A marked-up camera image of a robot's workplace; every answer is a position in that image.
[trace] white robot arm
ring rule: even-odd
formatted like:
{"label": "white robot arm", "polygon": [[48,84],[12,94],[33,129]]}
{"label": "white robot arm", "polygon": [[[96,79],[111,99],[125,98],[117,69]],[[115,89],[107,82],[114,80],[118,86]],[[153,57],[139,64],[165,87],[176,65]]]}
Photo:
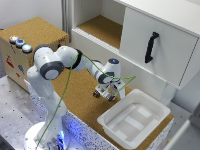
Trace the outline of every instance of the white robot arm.
{"label": "white robot arm", "polygon": [[[77,54],[79,55],[76,58],[75,63],[72,64],[73,59],[77,56]],[[64,68],[70,69],[73,65],[72,70],[77,72],[87,68],[90,74],[92,74],[100,83],[96,87],[97,91],[94,94],[95,97],[97,97],[98,94],[101,94],[109,101],[112,101],[115,98],[113,95],[117,93],[119,89],[121,90],[119,91],[118,96],[120,98],[125,97],[125,89],[123,88],[124,82],[121,79],[113,79],[106,76],[94,64],[107,75],[120,78],[120,63],[116,59],[109,59],[107,64],[103,66],[99,61],[93,60],[91,62],[82,54],[81,51],[68,46],[61,46],[56,52],[53,52],[52,49],[45,44],[39,45],[35,49],[34,66],[28,70],[27,76],[30,85],[33,87],[38,96],[41,97],[43,104],[48,110],[48,114],[45,118],[45,124],[38,132],[37,137],[35,137],[35,141],[38,141],[42,137],[54,115],[54,112],[56,111],[56,106],[59,104],[60,97],[54,91],[51,80],[56,79]],[[66,111],[67,108],[65,103],[61,102],[55,118],[40,142],[41,148],[50,149],[48,144],[53,139],[55,141],[56,136],[60,135],[60,132],[63,130],[62,116],[66,113]],[[61,146],[60,149],[66,149],[66,146]]]}

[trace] black handle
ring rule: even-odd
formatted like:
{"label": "black handle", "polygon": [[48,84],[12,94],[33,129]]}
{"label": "black handle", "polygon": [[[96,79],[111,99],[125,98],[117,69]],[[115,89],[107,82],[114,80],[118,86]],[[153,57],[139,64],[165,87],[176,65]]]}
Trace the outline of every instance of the black handle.
{"label": "black handle", "polygon": [[153,57],[151,57],[151,52],[152,52],[152,48],[153,48],[153,44],[154,44],[154,39],[156,39],[157,37],[159,37],[159,34],[156,32],[153,32],[151,38],[149,39],[147,52],[146,52],[146,56],[145,56],[145,63],[149,63],[153,59]]}

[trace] cabinet drawer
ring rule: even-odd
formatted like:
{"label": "cabinet drawer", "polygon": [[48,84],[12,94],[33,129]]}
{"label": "cabinet drawer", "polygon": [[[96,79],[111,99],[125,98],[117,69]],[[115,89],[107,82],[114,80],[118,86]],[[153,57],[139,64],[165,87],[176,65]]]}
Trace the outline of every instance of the cabinet drawer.
{"label": "cabinet drawer", "polygon": [[[145,63],[148,43],[153,32],[151,56]],[[154,74],[179,86],[198,38],[133,9],[126,8],[120,54]]]}

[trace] green cable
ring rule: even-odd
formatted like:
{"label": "green cable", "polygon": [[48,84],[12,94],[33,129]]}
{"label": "green cable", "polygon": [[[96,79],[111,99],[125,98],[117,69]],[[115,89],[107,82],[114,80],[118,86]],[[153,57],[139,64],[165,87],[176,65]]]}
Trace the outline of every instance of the green cable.
{"label": "green cable", "polygon": [[[75,59],[78,57],[78,55],[79,55],[79,54],[77,54],[77,55],[74,57],[74,59],[73,59],[73,61],[72,61],[72,64],[73,64],[73,65],[74,65]],[[60,106],[60,103],[61,103],[61,101],[62,101],[62,99],[63,99],[63,97],[64,97],[64,95],[65,95],[65,92],[66,92],[67,87],[68,87],[68,84],[69,84],[69,79],[70,79],[70,76],[71,76],[72,66],[71,66],[70,71],[69,71],[69,76],[68,76],[68,79],[67,79],[67,84],[66,84],[66,86],[65,86],[65,89],[64,89],[64,92],[63,92],[63,94],[62,94],[62,97],[61,97],[61,99],[60,99],[60,101],[59,101],[59,103],[58,103],[58,106],[57,106],[57,108],[56,108],[55,113],[53,114],[53,117],[52,117],[51,121],[49,122],[48,126],[47,126],[46,129],[44,130],[44,132],[43,132],[43,134],[42,134],[42,136],[41,136],[41,138],[40,138],[40,140],[39,140],[39,142],[38,142],[38,144],[37,144],[36,150],[37,150],[37,148],[38,148],[38,146],[39,146],[39,144],[40,144],[40,142],[41,142],[41,140],[42,140],[44,134],[46,133],[46,131],[47,131],[47,129],[49,128],[50,124],[52,123],[53,119],[55,118],[56,113],[57,113],[57,111],[58,111],[58,108],[59,108],[59,106]]]}
{"label": "green cable", "polygon": [[[37,148],[38,148],[38,146],[39,146],[39,144],[40,144],[40,142],[41,142],[41,140],[42,140],[44,134],[46,133],[46,131],[47,131],[47,129],[49,128],[50,124],[52,123],[53,119],[55,118],[55,115],[56,115],[56,113],[57,113],[57,111],[58,111],[58,108],[59,108],[59,106],[60,106],[60,103],[61,103],[61,101],[62,101],[62,99],[63,99],[63,97],[64,97],[64,95],[65,95],[65,93],[66,93],[66,90],[67,90],[67,87],[68,87],[68,84],[69,84],[69,79],[70,79],[70,76],[71,76],[72,67],[73,67],[74,62],[75,62],[75,59],[78,57],[78,55],[79,55],[79,54],[77,54],[77,55],[74,57],[73,61],[72,61],[72,66],[71,66],[70,71],[69,71],[69,76],[68,76],[68,79],[67,79],[67,84],[66,84],[66,86],[65,86],[65,89],[64,89],[64,92],[63,92],[63,94],[62,94],[62,97],[61,97],[61,99],[60,99],[60,101],[59,101],[59,103],[58,103],[58,105],[57,105],[56,111],[55,111],[55,113],[54,113],[54,115],[53,115],[51,121],[50,121],[49,124],[47,125],[46,129],[44,130],[44,133],[42,134],[42,136],[41,136],[41,138],[40,138],[40,140],[39,140],[39,142],[38,142],[38,144],[37,144],[36,150],[37,150]],[[116,78],[116,77],[113,77],[113,76],[109,76],[108,74],[104,73],[100,68],[98,68],[98,67],[96,66],[96,64],[95,64],[89,57],[87,57],[86,55],[83,55],[83,56],[85,56],[88,60],[90,60],[90,61],[93,63],[93,65],[94,65],[99,71],[101,71],[103,74],[105,74],[107,77],[110,77],[110,78],[113,78],[113,79],[130,79],[123,87],[121,87],[121,88],[117,91],[117,93],[115,93],[114,96],[116,96],[128,83],[130,83],[133,79],[136,78],[136,76],[127,77],[127,78]]]}

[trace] white tray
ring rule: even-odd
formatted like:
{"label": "white tray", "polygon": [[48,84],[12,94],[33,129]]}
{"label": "white tray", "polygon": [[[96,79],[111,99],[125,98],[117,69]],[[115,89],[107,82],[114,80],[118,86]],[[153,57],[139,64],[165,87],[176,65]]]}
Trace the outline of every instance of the white tray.
{"label": "white tray", "polygon": [[135,149],[169,113],[166,106],[140,90],[133,90],[101,115],[98,122],[122,147]]}

